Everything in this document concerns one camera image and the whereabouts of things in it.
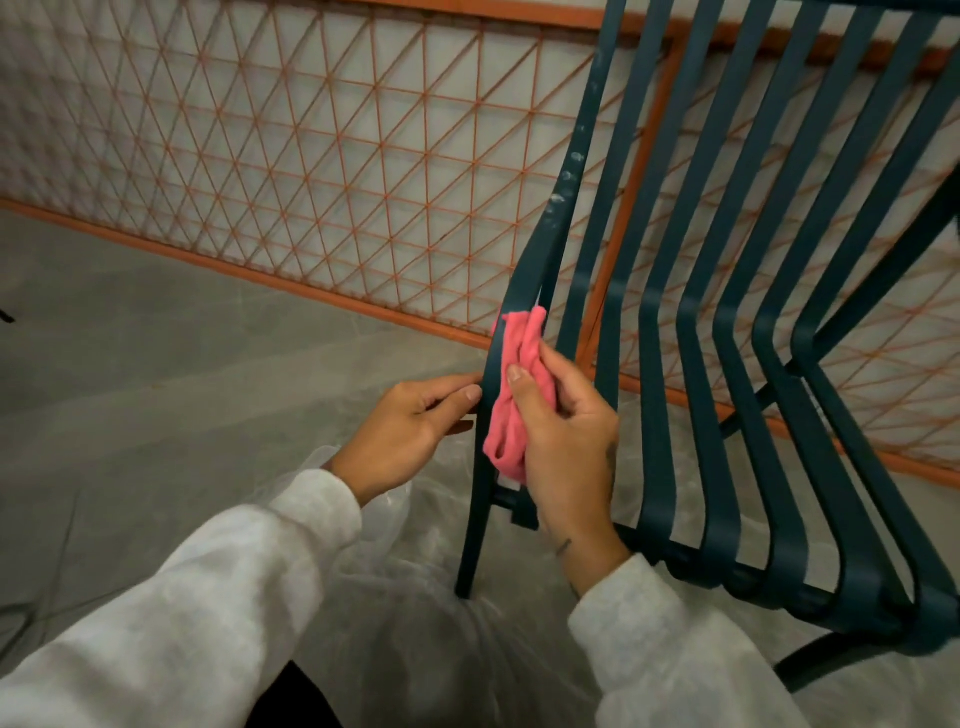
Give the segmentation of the person's right hand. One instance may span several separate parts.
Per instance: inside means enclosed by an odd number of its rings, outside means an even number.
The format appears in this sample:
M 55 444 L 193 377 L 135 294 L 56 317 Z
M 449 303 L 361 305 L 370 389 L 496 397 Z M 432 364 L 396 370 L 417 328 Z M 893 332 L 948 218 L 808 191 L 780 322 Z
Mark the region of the person's right hand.
M 541 342 L 557 384 L 560 423 L 529 437 L 527 488 L 563 574 L 578 599 L 630 559 L 612 520 L 619 418 L 584 373 Z

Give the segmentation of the person's left hand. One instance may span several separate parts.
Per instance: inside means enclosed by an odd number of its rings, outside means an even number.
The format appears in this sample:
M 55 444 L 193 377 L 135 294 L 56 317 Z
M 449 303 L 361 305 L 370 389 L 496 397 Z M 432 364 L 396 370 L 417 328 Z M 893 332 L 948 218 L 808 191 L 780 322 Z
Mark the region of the person's left hand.
M 402 381 L 379 399 L 351 439 L 326 463 L 360 506 L 414 478 L 449 435 L 432 435 L 424 421 L 423 384 L 479 384 L 481 371 Z

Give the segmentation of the pink cleaning cloth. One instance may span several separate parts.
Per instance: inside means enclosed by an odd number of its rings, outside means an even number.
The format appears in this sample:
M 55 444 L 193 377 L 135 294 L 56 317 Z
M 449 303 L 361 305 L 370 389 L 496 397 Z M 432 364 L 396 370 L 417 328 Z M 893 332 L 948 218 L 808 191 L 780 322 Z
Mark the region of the pink cleaning cloth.
M 546 404 L 557 409 L 557 384 L 541 357 L 547 310 L 540 305 L 530 311 L 504 314 L 501 348 L 501 388 L 491 408 L 483 453 L 498 473 L 521 486 L 527 484 L 525 456 L 529 441 L 522 414 L 508 381 L 511 366 L 527 371 Z

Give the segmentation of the dark teal metal slatted chair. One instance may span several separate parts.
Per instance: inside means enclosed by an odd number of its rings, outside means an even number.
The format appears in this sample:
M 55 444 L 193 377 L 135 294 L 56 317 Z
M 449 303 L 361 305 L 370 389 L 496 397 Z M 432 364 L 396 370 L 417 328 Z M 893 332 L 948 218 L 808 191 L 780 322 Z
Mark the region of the dark teal metal slatted chair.
M 704 503 L 701 542 L 687 546 L 671 536 L 678 481 L 660 316 L 666 285 L 762 52 L 776 0 L 748 0 L 642 291 L 637 316 L 643 498 L 637 524 L 615 526 L 629 551 L 642 554 L 653 566 L 666 564 L 684 583 L 724 588 L 738 601 L 783 610 L 827 629 L 825 636 L 775 666 L 775 674 L 791 693 L 872 656 L 894 651 L 924 656 L 960 640 L 960 591 L 954 578 L 820 367 L 959 215 L 955 202 L 960 167 L 948 175 L 894 249 L 823 321 L 866 250 L 873 216 L 901 190 L 930 144 L 934 123 L 954 102 L 950 84 L 960 72 L 960 46 L 950 52 L 801 311 L 791 361 L 782 362 L 772 339 L 801 268 L 825 235 L 840 193 L 853 187 L 882 123 L 926 54 L 929 37 L 943 18 L 960 17 L 953 0 L 838 0 L 853 7 L 853 15 L 713 319 L 711 336 L 733 408 L 725 420 L 716 411 L 698 333 L 703 299 L 832 1 L 797 0 L 798 14 L 678 303 L 678 357 Z M 764 385 L 755 390 L 736 345 L 736 315 L 807 176 L 827 122 L 834 118 L 888 11 L 906 12 L 909 18 L 752 323 L 751 345 L 764 376 Z

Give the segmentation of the person's right forearm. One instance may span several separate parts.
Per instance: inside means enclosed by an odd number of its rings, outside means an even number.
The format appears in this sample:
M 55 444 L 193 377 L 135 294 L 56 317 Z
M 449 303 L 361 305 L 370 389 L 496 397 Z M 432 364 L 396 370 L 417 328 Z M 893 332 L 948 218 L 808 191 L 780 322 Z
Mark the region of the person's right forearm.
M 602 692 L 597 728 L 810 728 L 725 613 L 687 605 L 635 555 L 568 620 Z

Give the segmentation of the person's left forearm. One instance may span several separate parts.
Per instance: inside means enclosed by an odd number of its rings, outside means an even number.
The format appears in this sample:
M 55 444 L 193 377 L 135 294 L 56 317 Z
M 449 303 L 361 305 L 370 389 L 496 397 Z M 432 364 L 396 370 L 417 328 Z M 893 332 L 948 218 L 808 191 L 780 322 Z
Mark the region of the person's left forearm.
M 214 516 L 0 680 L 0 728 L 242 728 L 361 528 L 356 496 L 323 469 Z

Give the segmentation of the clear plastic sheet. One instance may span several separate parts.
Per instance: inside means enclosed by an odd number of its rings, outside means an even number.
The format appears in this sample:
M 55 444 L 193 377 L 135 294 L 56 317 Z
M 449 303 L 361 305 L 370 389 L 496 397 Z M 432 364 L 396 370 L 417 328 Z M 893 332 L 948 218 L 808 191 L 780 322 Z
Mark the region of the clear plastic sheet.
M 690 421 L 669 406 L 678 478 L 674 538 L 698 545 L 704 522 Z M 621 394 L 621 445 L 612 513 L 630 525 L 642 500 L 641 405 Z M 803 468 L 777 445 L 810 539 L 807 582 L 832 588 L 838 556 Z M 295 661 L 345 728 L 594 728 L 600 691 L 570 635 L 575 597 L 542 534 L 491 512 L 471 598 L 453 593 L 469 516 L 474 436 L 444 441 L 377 537 L 334 567 L 317 619 Z M 960 491 L 893 476 L 960 590 Z M 722 589 L 657 572 L 692 610 L 722 611 L 778 662 L 821 636 L 785 612 L 733 599 Z M 796 695 L 811 728 L 960 728 L 960 639 L 936 655 L 864 661 Z

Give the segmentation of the orange metal lattice fence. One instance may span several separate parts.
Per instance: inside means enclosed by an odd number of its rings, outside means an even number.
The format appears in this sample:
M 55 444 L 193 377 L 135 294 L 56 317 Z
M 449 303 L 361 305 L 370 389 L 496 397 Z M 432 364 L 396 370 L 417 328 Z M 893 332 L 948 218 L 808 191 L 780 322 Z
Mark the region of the orange metal lattice fence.
M 486 349 L 602 6 L 0 0 L 0 211 Z M 881 460 L 949 487 L 955 237 L 826 358 Z

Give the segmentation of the person's black trousers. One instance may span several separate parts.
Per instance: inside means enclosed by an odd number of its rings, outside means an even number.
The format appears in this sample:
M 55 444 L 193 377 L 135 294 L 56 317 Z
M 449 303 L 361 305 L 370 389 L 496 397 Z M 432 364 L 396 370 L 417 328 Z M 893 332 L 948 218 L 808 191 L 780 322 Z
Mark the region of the person's black trousers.
M 318 686 L 289 661 L 254 703 L 244 728 L 343 728 Z

